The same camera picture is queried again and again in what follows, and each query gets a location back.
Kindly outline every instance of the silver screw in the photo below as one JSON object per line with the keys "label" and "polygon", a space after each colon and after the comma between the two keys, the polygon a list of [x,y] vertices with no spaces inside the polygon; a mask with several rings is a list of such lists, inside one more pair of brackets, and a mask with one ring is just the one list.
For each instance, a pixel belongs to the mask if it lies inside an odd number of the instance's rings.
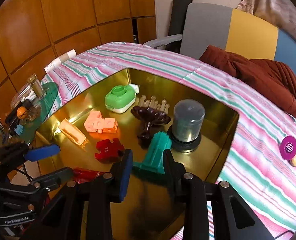
{"label": "silver screw", "polygon": [[33,186],[35,186],[36,188],[40,188],[40,183],[36,182],[35,184],[33,184]]}
{"label": "silver screw", "polygon": [[220,182],[220,185],[221,185],[221,187],[224,187],[224,188],[228,188],[229,187],[229,183],[226,182],[226,181],[224,181],[224,180]]}
{"label": "silver screw", "polygon": [[67,187],[74,187],[75,186],[75,181],[74,180],[69,180],[67,182]]}
{"label": "silver screw", "polygon": [[111,179],[112,178],[112,174],[110,172],[106,172],[104,175],[103,175],[103,178],[104,179]]}
{"label": "silver screw", "polygon": [[32,205],[32,204],[29,204],[29,205],[28,205],[28,210],[29,210],[29,211],[35,211],[35,206]]}
{"label": "silver screw", "polygon": [[191,173],[189,173],[189,172],[184,174],[185,179],[192,179],[192,177],[193,177],[193,175]]}

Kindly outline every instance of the gray chair backrest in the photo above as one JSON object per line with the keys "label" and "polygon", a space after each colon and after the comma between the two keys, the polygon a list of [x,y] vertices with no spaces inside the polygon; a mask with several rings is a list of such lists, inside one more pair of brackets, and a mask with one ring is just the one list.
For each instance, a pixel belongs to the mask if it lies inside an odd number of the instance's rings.
{"label": "gray chair backrest", "polygon": [[232,8],[191,3],[188,6],[180,54],[199,59],[208,45],[226,48]]}

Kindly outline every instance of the beige satin curtain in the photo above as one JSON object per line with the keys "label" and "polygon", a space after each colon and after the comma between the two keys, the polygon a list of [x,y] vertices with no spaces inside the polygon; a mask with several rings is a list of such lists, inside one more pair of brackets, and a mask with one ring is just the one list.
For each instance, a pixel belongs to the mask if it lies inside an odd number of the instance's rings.
{"label": "beige satin curtain", "polygon": [[270,22],[296,40],[296,7],[290,0],[242,0],[238,9]]}

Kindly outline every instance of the chair armrest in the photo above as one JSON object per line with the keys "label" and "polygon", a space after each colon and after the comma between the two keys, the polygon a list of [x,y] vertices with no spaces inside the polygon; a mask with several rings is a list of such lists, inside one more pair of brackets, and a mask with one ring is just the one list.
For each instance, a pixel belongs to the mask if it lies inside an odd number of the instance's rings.
{"label": "chair armrest", "polygon": [[152,48],[157,48],[157,47],[172,43],[174,41],[181,41],[182,38],[183,38],[182,34],[176,34],[176,35],[171,35],[171,36],[167,36],[160,39],[155,39],[152,41],[147,41],[144,45],[150,46]]}

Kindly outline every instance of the gold metallic box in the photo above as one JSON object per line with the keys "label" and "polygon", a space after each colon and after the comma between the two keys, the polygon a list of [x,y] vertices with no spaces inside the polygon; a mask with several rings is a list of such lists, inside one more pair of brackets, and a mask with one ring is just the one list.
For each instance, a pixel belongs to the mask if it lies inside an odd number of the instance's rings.
{"label": "gold metallic box", "polygon": [[[186,170],[203,180],[215,182],[226,160],[238,122],[238,113],[223,103],[210,98],[185,85],[140,70],[124,69],[91,86],[73,98],[54,113],[36,132],[36,145],[56,143],[61,151],[58,155],[39,161],[42,174],[65,166],[80,167],[95,171],[109,171],[111,164],[102,164],[94,154],[97,141],[119,138],[125,148],[133,151],[133,161],[142,162],[147,152],[138,143],[137,135],[143,124],[128,109],[117,114],[106,109],[104,98],[116,85],[129,83],[140,85],[139,94],[150,98],[155,95],[158,101],[166,99],[170,104],[169,116],[173,116],[175,104],[182,99],[199,101],[206,110],[202,124],[202,139],[198,148],[188,154],[172,150],[175,161],[184,164]],[[115,118],[119,124],[116,134],[88,133],[83,123],[90,110],[101,111],[103,117]],[[58,129],[67,118],[86,135],[86,142],[78,146]],[[152,132],[167,131],[167,125],[154,127]],[[128,193],[121,204],[111,204],[111,223],[116,240],[129,239],[170,239],[184,224],[184,206],[170,199],[164,186],[144,181],[131,175]]]}

